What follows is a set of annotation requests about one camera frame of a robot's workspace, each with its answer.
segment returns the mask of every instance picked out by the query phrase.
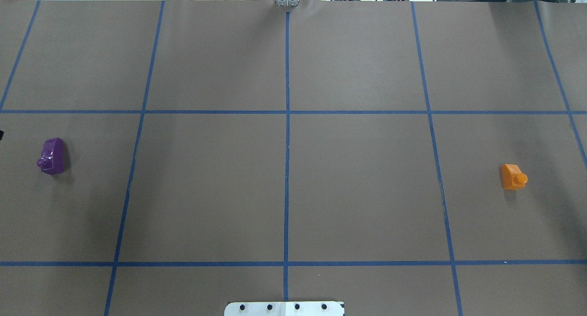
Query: purple plastic block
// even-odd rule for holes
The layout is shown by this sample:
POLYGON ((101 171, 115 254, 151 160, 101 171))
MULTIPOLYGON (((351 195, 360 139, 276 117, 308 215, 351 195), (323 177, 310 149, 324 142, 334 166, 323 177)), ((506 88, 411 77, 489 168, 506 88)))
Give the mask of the purple plastic block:
POLYGON ((37 165, 45 174, 55 175, 63 172, 63 140, 61 138, 46 140, 37 165))

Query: vertical blue line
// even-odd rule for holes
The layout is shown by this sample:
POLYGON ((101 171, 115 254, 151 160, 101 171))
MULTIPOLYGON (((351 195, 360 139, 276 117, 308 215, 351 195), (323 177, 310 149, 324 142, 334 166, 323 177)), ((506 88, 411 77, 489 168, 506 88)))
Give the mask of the vertical blue line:
POLYGON ((556 78, 556 83, 558 84, 558 89, 560 90, 560 96, 562 97, 562 101, 565 104, 566 114, 569 116, 570 125, 573 128, 575 139, 577 140, 577 144, 579 145, 579 151, 581 152, 581 156, 583 157, 583 163, 585 164, 585 168, 587 168, 587 155, 585 155, 585 149, 583 148, 583 143, 581 143, 581 137, 579 137, 579 132, 577 130, 577 126, 575 125, 575 120, 573 119, 573 114, 570 111, 569 102, 566 99, 565 89, 562 87, 562 82, 560 81, 560 76, 558 74, 558 70, 556 69, 554 58, 552 57, 552 53, 550 51, 547 35, 544 31, 543 18, 540 15, 540 9, 538 8, 537 1, 534 1, 534 8, 536 9, 536 17, 538 18, 538 25, 540 25, 540 32, 543 35, 544 46, 547 49, 548 59, 551 62, 552 70, 554 71, 554 76, 556 78))
POLYGON ((118 268, 118 259, 120 256, 120 246, 122 245, 122 237, 124 233, 124 224, 126 222, 126 213, 128 211, 128 202, 130 201, 130 186, 133 182, 134 177, 134 166, 136 164, 136 157, 138 151, 138 143, 141 139, 141 132, 143 130, 143 121, 145 112, 147 111, 147 100, 149 98, 149 88, 151 86, 151 76, 153 75, 153 66, 155 65, 155 54, 157 53, 157 42, 159 42, 159 32, 161 30, 161 21, 163 20, 163 9, 165 7, 165 1, 161 1, 161 7, 159 9, 159 21, 157 22, 157 31, 155 32, 155 40, 153 42, 153 52, 151 53, 151 63, 149 64, 149 74, 147 74, 147 84, 145 85, 145 94, 143 96, 143 107, 141 108, 141 117, 138 120, 137 137, 134 141, 133 160, 130 164, 130 173, 128 174, 128 183, 126 184, 126 195, 124 197, 124 206, 122 209, 122 216, 120 218, 120 227, 118 230, 118 238, 116 239, 116 249, 114 253, 114 265, 112 266, 111 281, 108 286, 108 295, 106 296, 106 304, 104 307, 104 316, 108 316, 110 312, 110 305, 112 300, 112 293, 114 291, 114 283, 116 280, 116 270, 118 268))
POLYGON ((21 48, 18 50, 17 58, 14 60, 14 65, 12 67, 12 72, 10 72, 10 76, 8 77, 8 82, 6 82, 6 88, 4 88, 4 94, 2 95, 2 100, 0 100, 0 111, 4 107, 4 102, 6 101, 6 97, 8 97, 8 90, 10 89, 10 85, 12 84, 12 79, 14 78, 14 73, 17 72, 17 67, 19 61, 21 61, 22 51, 25 49, 25 45, 27 44, 27 40, 29 39, 29 34, 31 33, 31 29, 33 28, 33 23, 35 23, 35 17, 37 11, 39 11, 40 1, 38 0, 35 5, 35 10, 33 11, 33 15, 31 17, 31 21, 29 22, 29 27, 27 28, 27 32, 25 32, 25 37, 22 39, 21 48))
POLYGON ((285 200, 283 209, 283 301, 289 299, 289 12, 285 13, 285 200))
POLYGON ((457 312, 463 316, 463 307, 461 305, 461 292, 459 290, 459 279, 457 277, 457 266, 454 263, 453 239, 450 234, 449 212, 446 208, 446 197, 444 196, 444 185, 442 181, 442 171, 440 170, 440 160, 438 158, 438 148, 436 147, 436 134, 434 133, 434 123, 432 122, 432 109, 430 107, 430 98, 428 97, 428 84, 426 83, 426 72, 424 71, 424 60, 422 58, 422 48, 420 45, 420 34, 418 32, 418 22, 415 16, 415 5, 411 2, 411 16, 414 21, 415 44, 418 49, 418 59, 420 61, 420 74, 422 76, 422 86, 424 88, 424 99, 426 100, 426 111, 428 112, 428 126, 430 127, 430 137, 432 139, 432 150, 434 151, 434 162, 436 163, 436 176, 440 185, 440 194, 442 195, 442 207, 444 210, 444 230, 446 231, 446 240, 449 245, 449 257, 451 270, 453 272, 454 295, 457 299, 457 312))

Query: orange object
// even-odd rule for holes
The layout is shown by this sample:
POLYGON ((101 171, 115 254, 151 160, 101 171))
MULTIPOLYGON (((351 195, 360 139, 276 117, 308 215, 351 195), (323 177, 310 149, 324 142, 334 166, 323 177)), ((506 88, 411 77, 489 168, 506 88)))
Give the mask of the orange object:
POLYGON ((515 164, 504 164, 501 166, 501 179, 505 190, 519 190, 526 186, 528 176, 520 171, 515 164))

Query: blue grid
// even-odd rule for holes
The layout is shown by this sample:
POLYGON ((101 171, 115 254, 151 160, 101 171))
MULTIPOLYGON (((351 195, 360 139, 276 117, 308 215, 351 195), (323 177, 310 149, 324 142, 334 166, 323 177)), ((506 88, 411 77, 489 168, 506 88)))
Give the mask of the blue grid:
POLYGON ((430 107, 430 99, 428 97, 428 88, 426 83, 426 72, 424 70, 424 61, 420 46, 420 36, 418 32, 417 16, 415 11, 415 5, 411 2, 411 12, 413 17, 413 25, 415 32, 415 40, 420 64, 420 73, 423 85, 424 98, 426 101, 426 111, 293 111, 290 109, 289 102, 289 22, 290 12, 286 13, 285 16, 285 111, 192 111, 192 110, 147 110, 147 100, 149 98, 149 87, 151 82, 151 76, 153 74, 153 66, 155 65, 155 55, 157 52, 157 42, 159 40, 159 33, 161 30, 161 22, 163 20, 163 11, 165 7, 165 1, 161 1, 159 20, 157 22, 157 32, 155 33, 155 40, 153 43, 153 52, 151 53, 151 62, 149 65, 149 74, 147 76, 147 84, 145 86, 145 92, 143 97, 143 105, 140 111, 135 110, 122 110, 122 111, 110 111, 110 110, 4 110, 4 102, 8 96, 10 85, 13 80, 13 76, 17 71, 18 63, 21 59, 23 50, 27 44, 27 39, 31 32, 32 26, 35 21, 36 14, 38 12, 40 1, 37 1, 35 9, 33 11, 31 21, 28 25, 27 31, 23 38, 21 47, 15 59, 12 71, 10 73, 4 94, 0 100, 0 113, 5 114, 140 114, 137 136, 134 144, 133 158, 130 167, 130 173, 128 176, 128 183, 126 189, 126 196, 124 199, 124 206, 122 217, 120 220, 119 234, 116 242, 115 257, 112 262, 77 262, 77 261, 0 261, 0 266, 97 266, 97 267, 111 267, 111 281, 105 301, 104 315, 109 314, 111 298, 114 290, 114 284, 116 280, 116 270, 119 267, 149 267, 149 266, 166 266, 166 267, 206 267, 206 266, 278 266, 283 268, 283 299, 288 300, 288 267, 289 266, 450 266, 453 274, 453 285, 455 291, 455 298, 457 304, 457 311, 459 316, 462 316, 463 309, 461 307, 459 281, 457 276, 457 266, 516 266, 516 265, 555 265, 555 264, 587 264, 587 260, 558 260, 558 259, 544 259, 544 260, 455 260, 452 239, 450 234, 449 214, 446 206, 446 199, 444 197, 444 187, 442 180, 442 170, 440 166, 440 159, 438 157, 438 150, 436 147, 436 135, 434 133, 434 124, 432 122, 433 115, 567 115, 576 142, 583 158, 583 162, 587 168, 587 155, 578 130, 576 128, 575 120, 573 115, 587 115, 587 111, 571 111, 569 103, 566 98, 562 82, 559 77, 558 70, 556 69, 555 61, 552 57, 546 33, 543 27, 543 21, 541 18, 539 6, 537 2, 534 2, 537 21, 540 26, 541 34, 543 36, 543 42, 545 49, 550 60, 552 70, 554 72, 556 82, 560 90, 560 96, 564 102, 566 111, 434 111, 430 107), (124 224, 126 221, 126 213, 128 210, 128 202, 130 201, 130 189, 134 176, 134 168, 136 165, 136 155, 138 152, 138 145, 140 142, 141 131, 143 128, 143 121, 146 114, 252 114, 252 115, 285 115, 286 118, 286 148, 285 148, 285 196, 284 196, 284 230, 283 230, 283 261, 243 261, 243 262, 121 262, 119 261, 120 247, 122 245, 122 237, 124 232, 124 224), (291 115, 426 115, 428 117, 428 125, 430 128, 430 137, 432 141, 432 150, 434 152, 434 160, 436 164, 436 172, 438 177, 438 184, 442 194, 442 204, 444 210, 444 224, 446 230, 447 244, 449 249, 449 260, 438 260, 438 261, 289 261, 289 141, 290 141, 290 116, 291 115))

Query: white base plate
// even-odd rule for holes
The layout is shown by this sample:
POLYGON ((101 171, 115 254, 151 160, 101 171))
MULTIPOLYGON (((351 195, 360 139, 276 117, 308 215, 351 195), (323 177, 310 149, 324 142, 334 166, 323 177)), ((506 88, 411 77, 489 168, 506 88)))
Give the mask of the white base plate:
POLYGON ((288 301, 229 303, 224 316, 344 316, 344 303, 337 301, 288 301))

